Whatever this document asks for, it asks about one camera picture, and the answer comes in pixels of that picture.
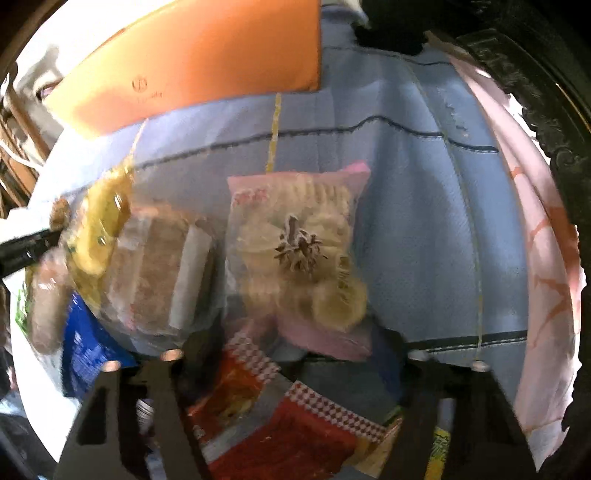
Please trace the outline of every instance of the metal bolt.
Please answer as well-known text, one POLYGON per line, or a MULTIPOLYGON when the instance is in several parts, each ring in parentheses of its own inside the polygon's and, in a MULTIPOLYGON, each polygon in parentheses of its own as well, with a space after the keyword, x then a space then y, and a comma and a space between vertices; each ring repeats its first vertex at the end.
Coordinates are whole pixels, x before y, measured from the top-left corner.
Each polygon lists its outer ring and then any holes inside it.
POLYGON ((479 372, 479 373, 484 373, 484 372, 489 372, 491 370, 490 365, 481 362, 480 360, 474 360, 472 362, 472 371, 473 372, 479 372))
POLYGON ((160 359, 163 362, 174 362, 175 360, 179 360, 184 356, 183 351, 180 348, 176 350, 167 350, 160 355, 160 359))
POLYGON ((418 362, 426 362, 429 360, 429 352, 425 350, 410 350, 408 353, 408 358, 411 360, 416 360, 418 362))
POLYGON ((117 360, 109 360, 101 366, 103 372, 116 372, 121 368, 121 362, 117 360))

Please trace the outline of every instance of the transparent plastic bag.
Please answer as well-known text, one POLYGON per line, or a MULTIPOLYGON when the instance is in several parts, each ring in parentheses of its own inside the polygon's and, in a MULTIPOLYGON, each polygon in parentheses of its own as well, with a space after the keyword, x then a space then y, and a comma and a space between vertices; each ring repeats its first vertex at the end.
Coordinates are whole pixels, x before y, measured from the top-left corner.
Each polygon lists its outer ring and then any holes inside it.
POLYGON ((238 314, 230 312, 230 331, 242 314, 265 323, 274 317, 280 335, 314 351, 326 347, 327 354, 335 353, 331 342, 319 340, 326 335, 349 340, 367 303, 350 245, 355 207, 368 178, 369 168, 358 162, 334 173, 228 179, 226 290, 243 305, 238 314))
POLYGON ((207 301, 213 233, 169 205, 134 206, 104 280, 102 318, 133 334, 178 337, 207 301))
POLYGON ((102 280, 117 237, 131 214, 132 167, 128 156, 88 189, 66 234, 68 268, 94 314, 100 312, 102 280))
POLYGON ((129 155, 87 191, 67 234, 76 290, 125 348, 176 348, 208 298, 215 237, 207 220, 150 198, 129 155))
POLYGON ((18 289, 17 294, 17 311, 15 312, 15 322, 21 329, 21 332, 28 338, 28 316, 31 311, 31 303, 33 302, 33 277, 37 271, 38 265, 31 265, 25 268, 24 281, 21 288, 18 289))
POLYGON ((31 346, 41 355, 59 351, 72 299, 73 284, 62 248, 49 250, 31 283, 32 303, 27 316, 31 346))

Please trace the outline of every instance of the pink cloth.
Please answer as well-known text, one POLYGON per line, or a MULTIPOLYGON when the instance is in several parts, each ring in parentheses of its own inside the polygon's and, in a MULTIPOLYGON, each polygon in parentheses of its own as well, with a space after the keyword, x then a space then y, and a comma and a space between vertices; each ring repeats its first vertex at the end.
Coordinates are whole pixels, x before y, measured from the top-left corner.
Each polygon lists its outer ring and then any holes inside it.
MULTIPOLYGON (((576 228, 569 223, 550 168, 526 131, 508 111, 508 97, 476 67, 451 61, 480 102, 521 201, 527 239, 528 339, 514 409, 526 435, 560 421, 571 401, 580 364, 580 266, 576 228), (503 105, 499 99, 505 98, 503 105)), ((551 454, 560 429, 544 447, 551 454)))

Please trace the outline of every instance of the red snack package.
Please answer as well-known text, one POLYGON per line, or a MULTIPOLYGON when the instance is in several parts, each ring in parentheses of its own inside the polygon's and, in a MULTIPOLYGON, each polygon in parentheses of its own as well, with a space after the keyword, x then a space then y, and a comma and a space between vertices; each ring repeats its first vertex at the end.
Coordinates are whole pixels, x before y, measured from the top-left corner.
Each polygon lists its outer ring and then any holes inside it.
POLYGON ((325 480, 384 434, 384 427, 295 382, 271 421, 210 470, 217 480, 325 480))
POLYGON ((278 370, 247 336, 237 333, 224 348, 212 393, 187 412, 200 442, 206 443, 246 414, 278 370))

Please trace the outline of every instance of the orange envelope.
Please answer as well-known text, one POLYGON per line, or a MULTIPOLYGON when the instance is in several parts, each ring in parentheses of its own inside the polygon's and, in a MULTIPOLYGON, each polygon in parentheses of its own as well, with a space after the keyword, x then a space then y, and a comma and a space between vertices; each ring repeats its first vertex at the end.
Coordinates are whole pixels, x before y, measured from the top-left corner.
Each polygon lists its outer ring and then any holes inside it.
POLYGON ((177 0, 103 43, 46 104, 92 138, 195 103, 319 83, 319 0, 177 0))

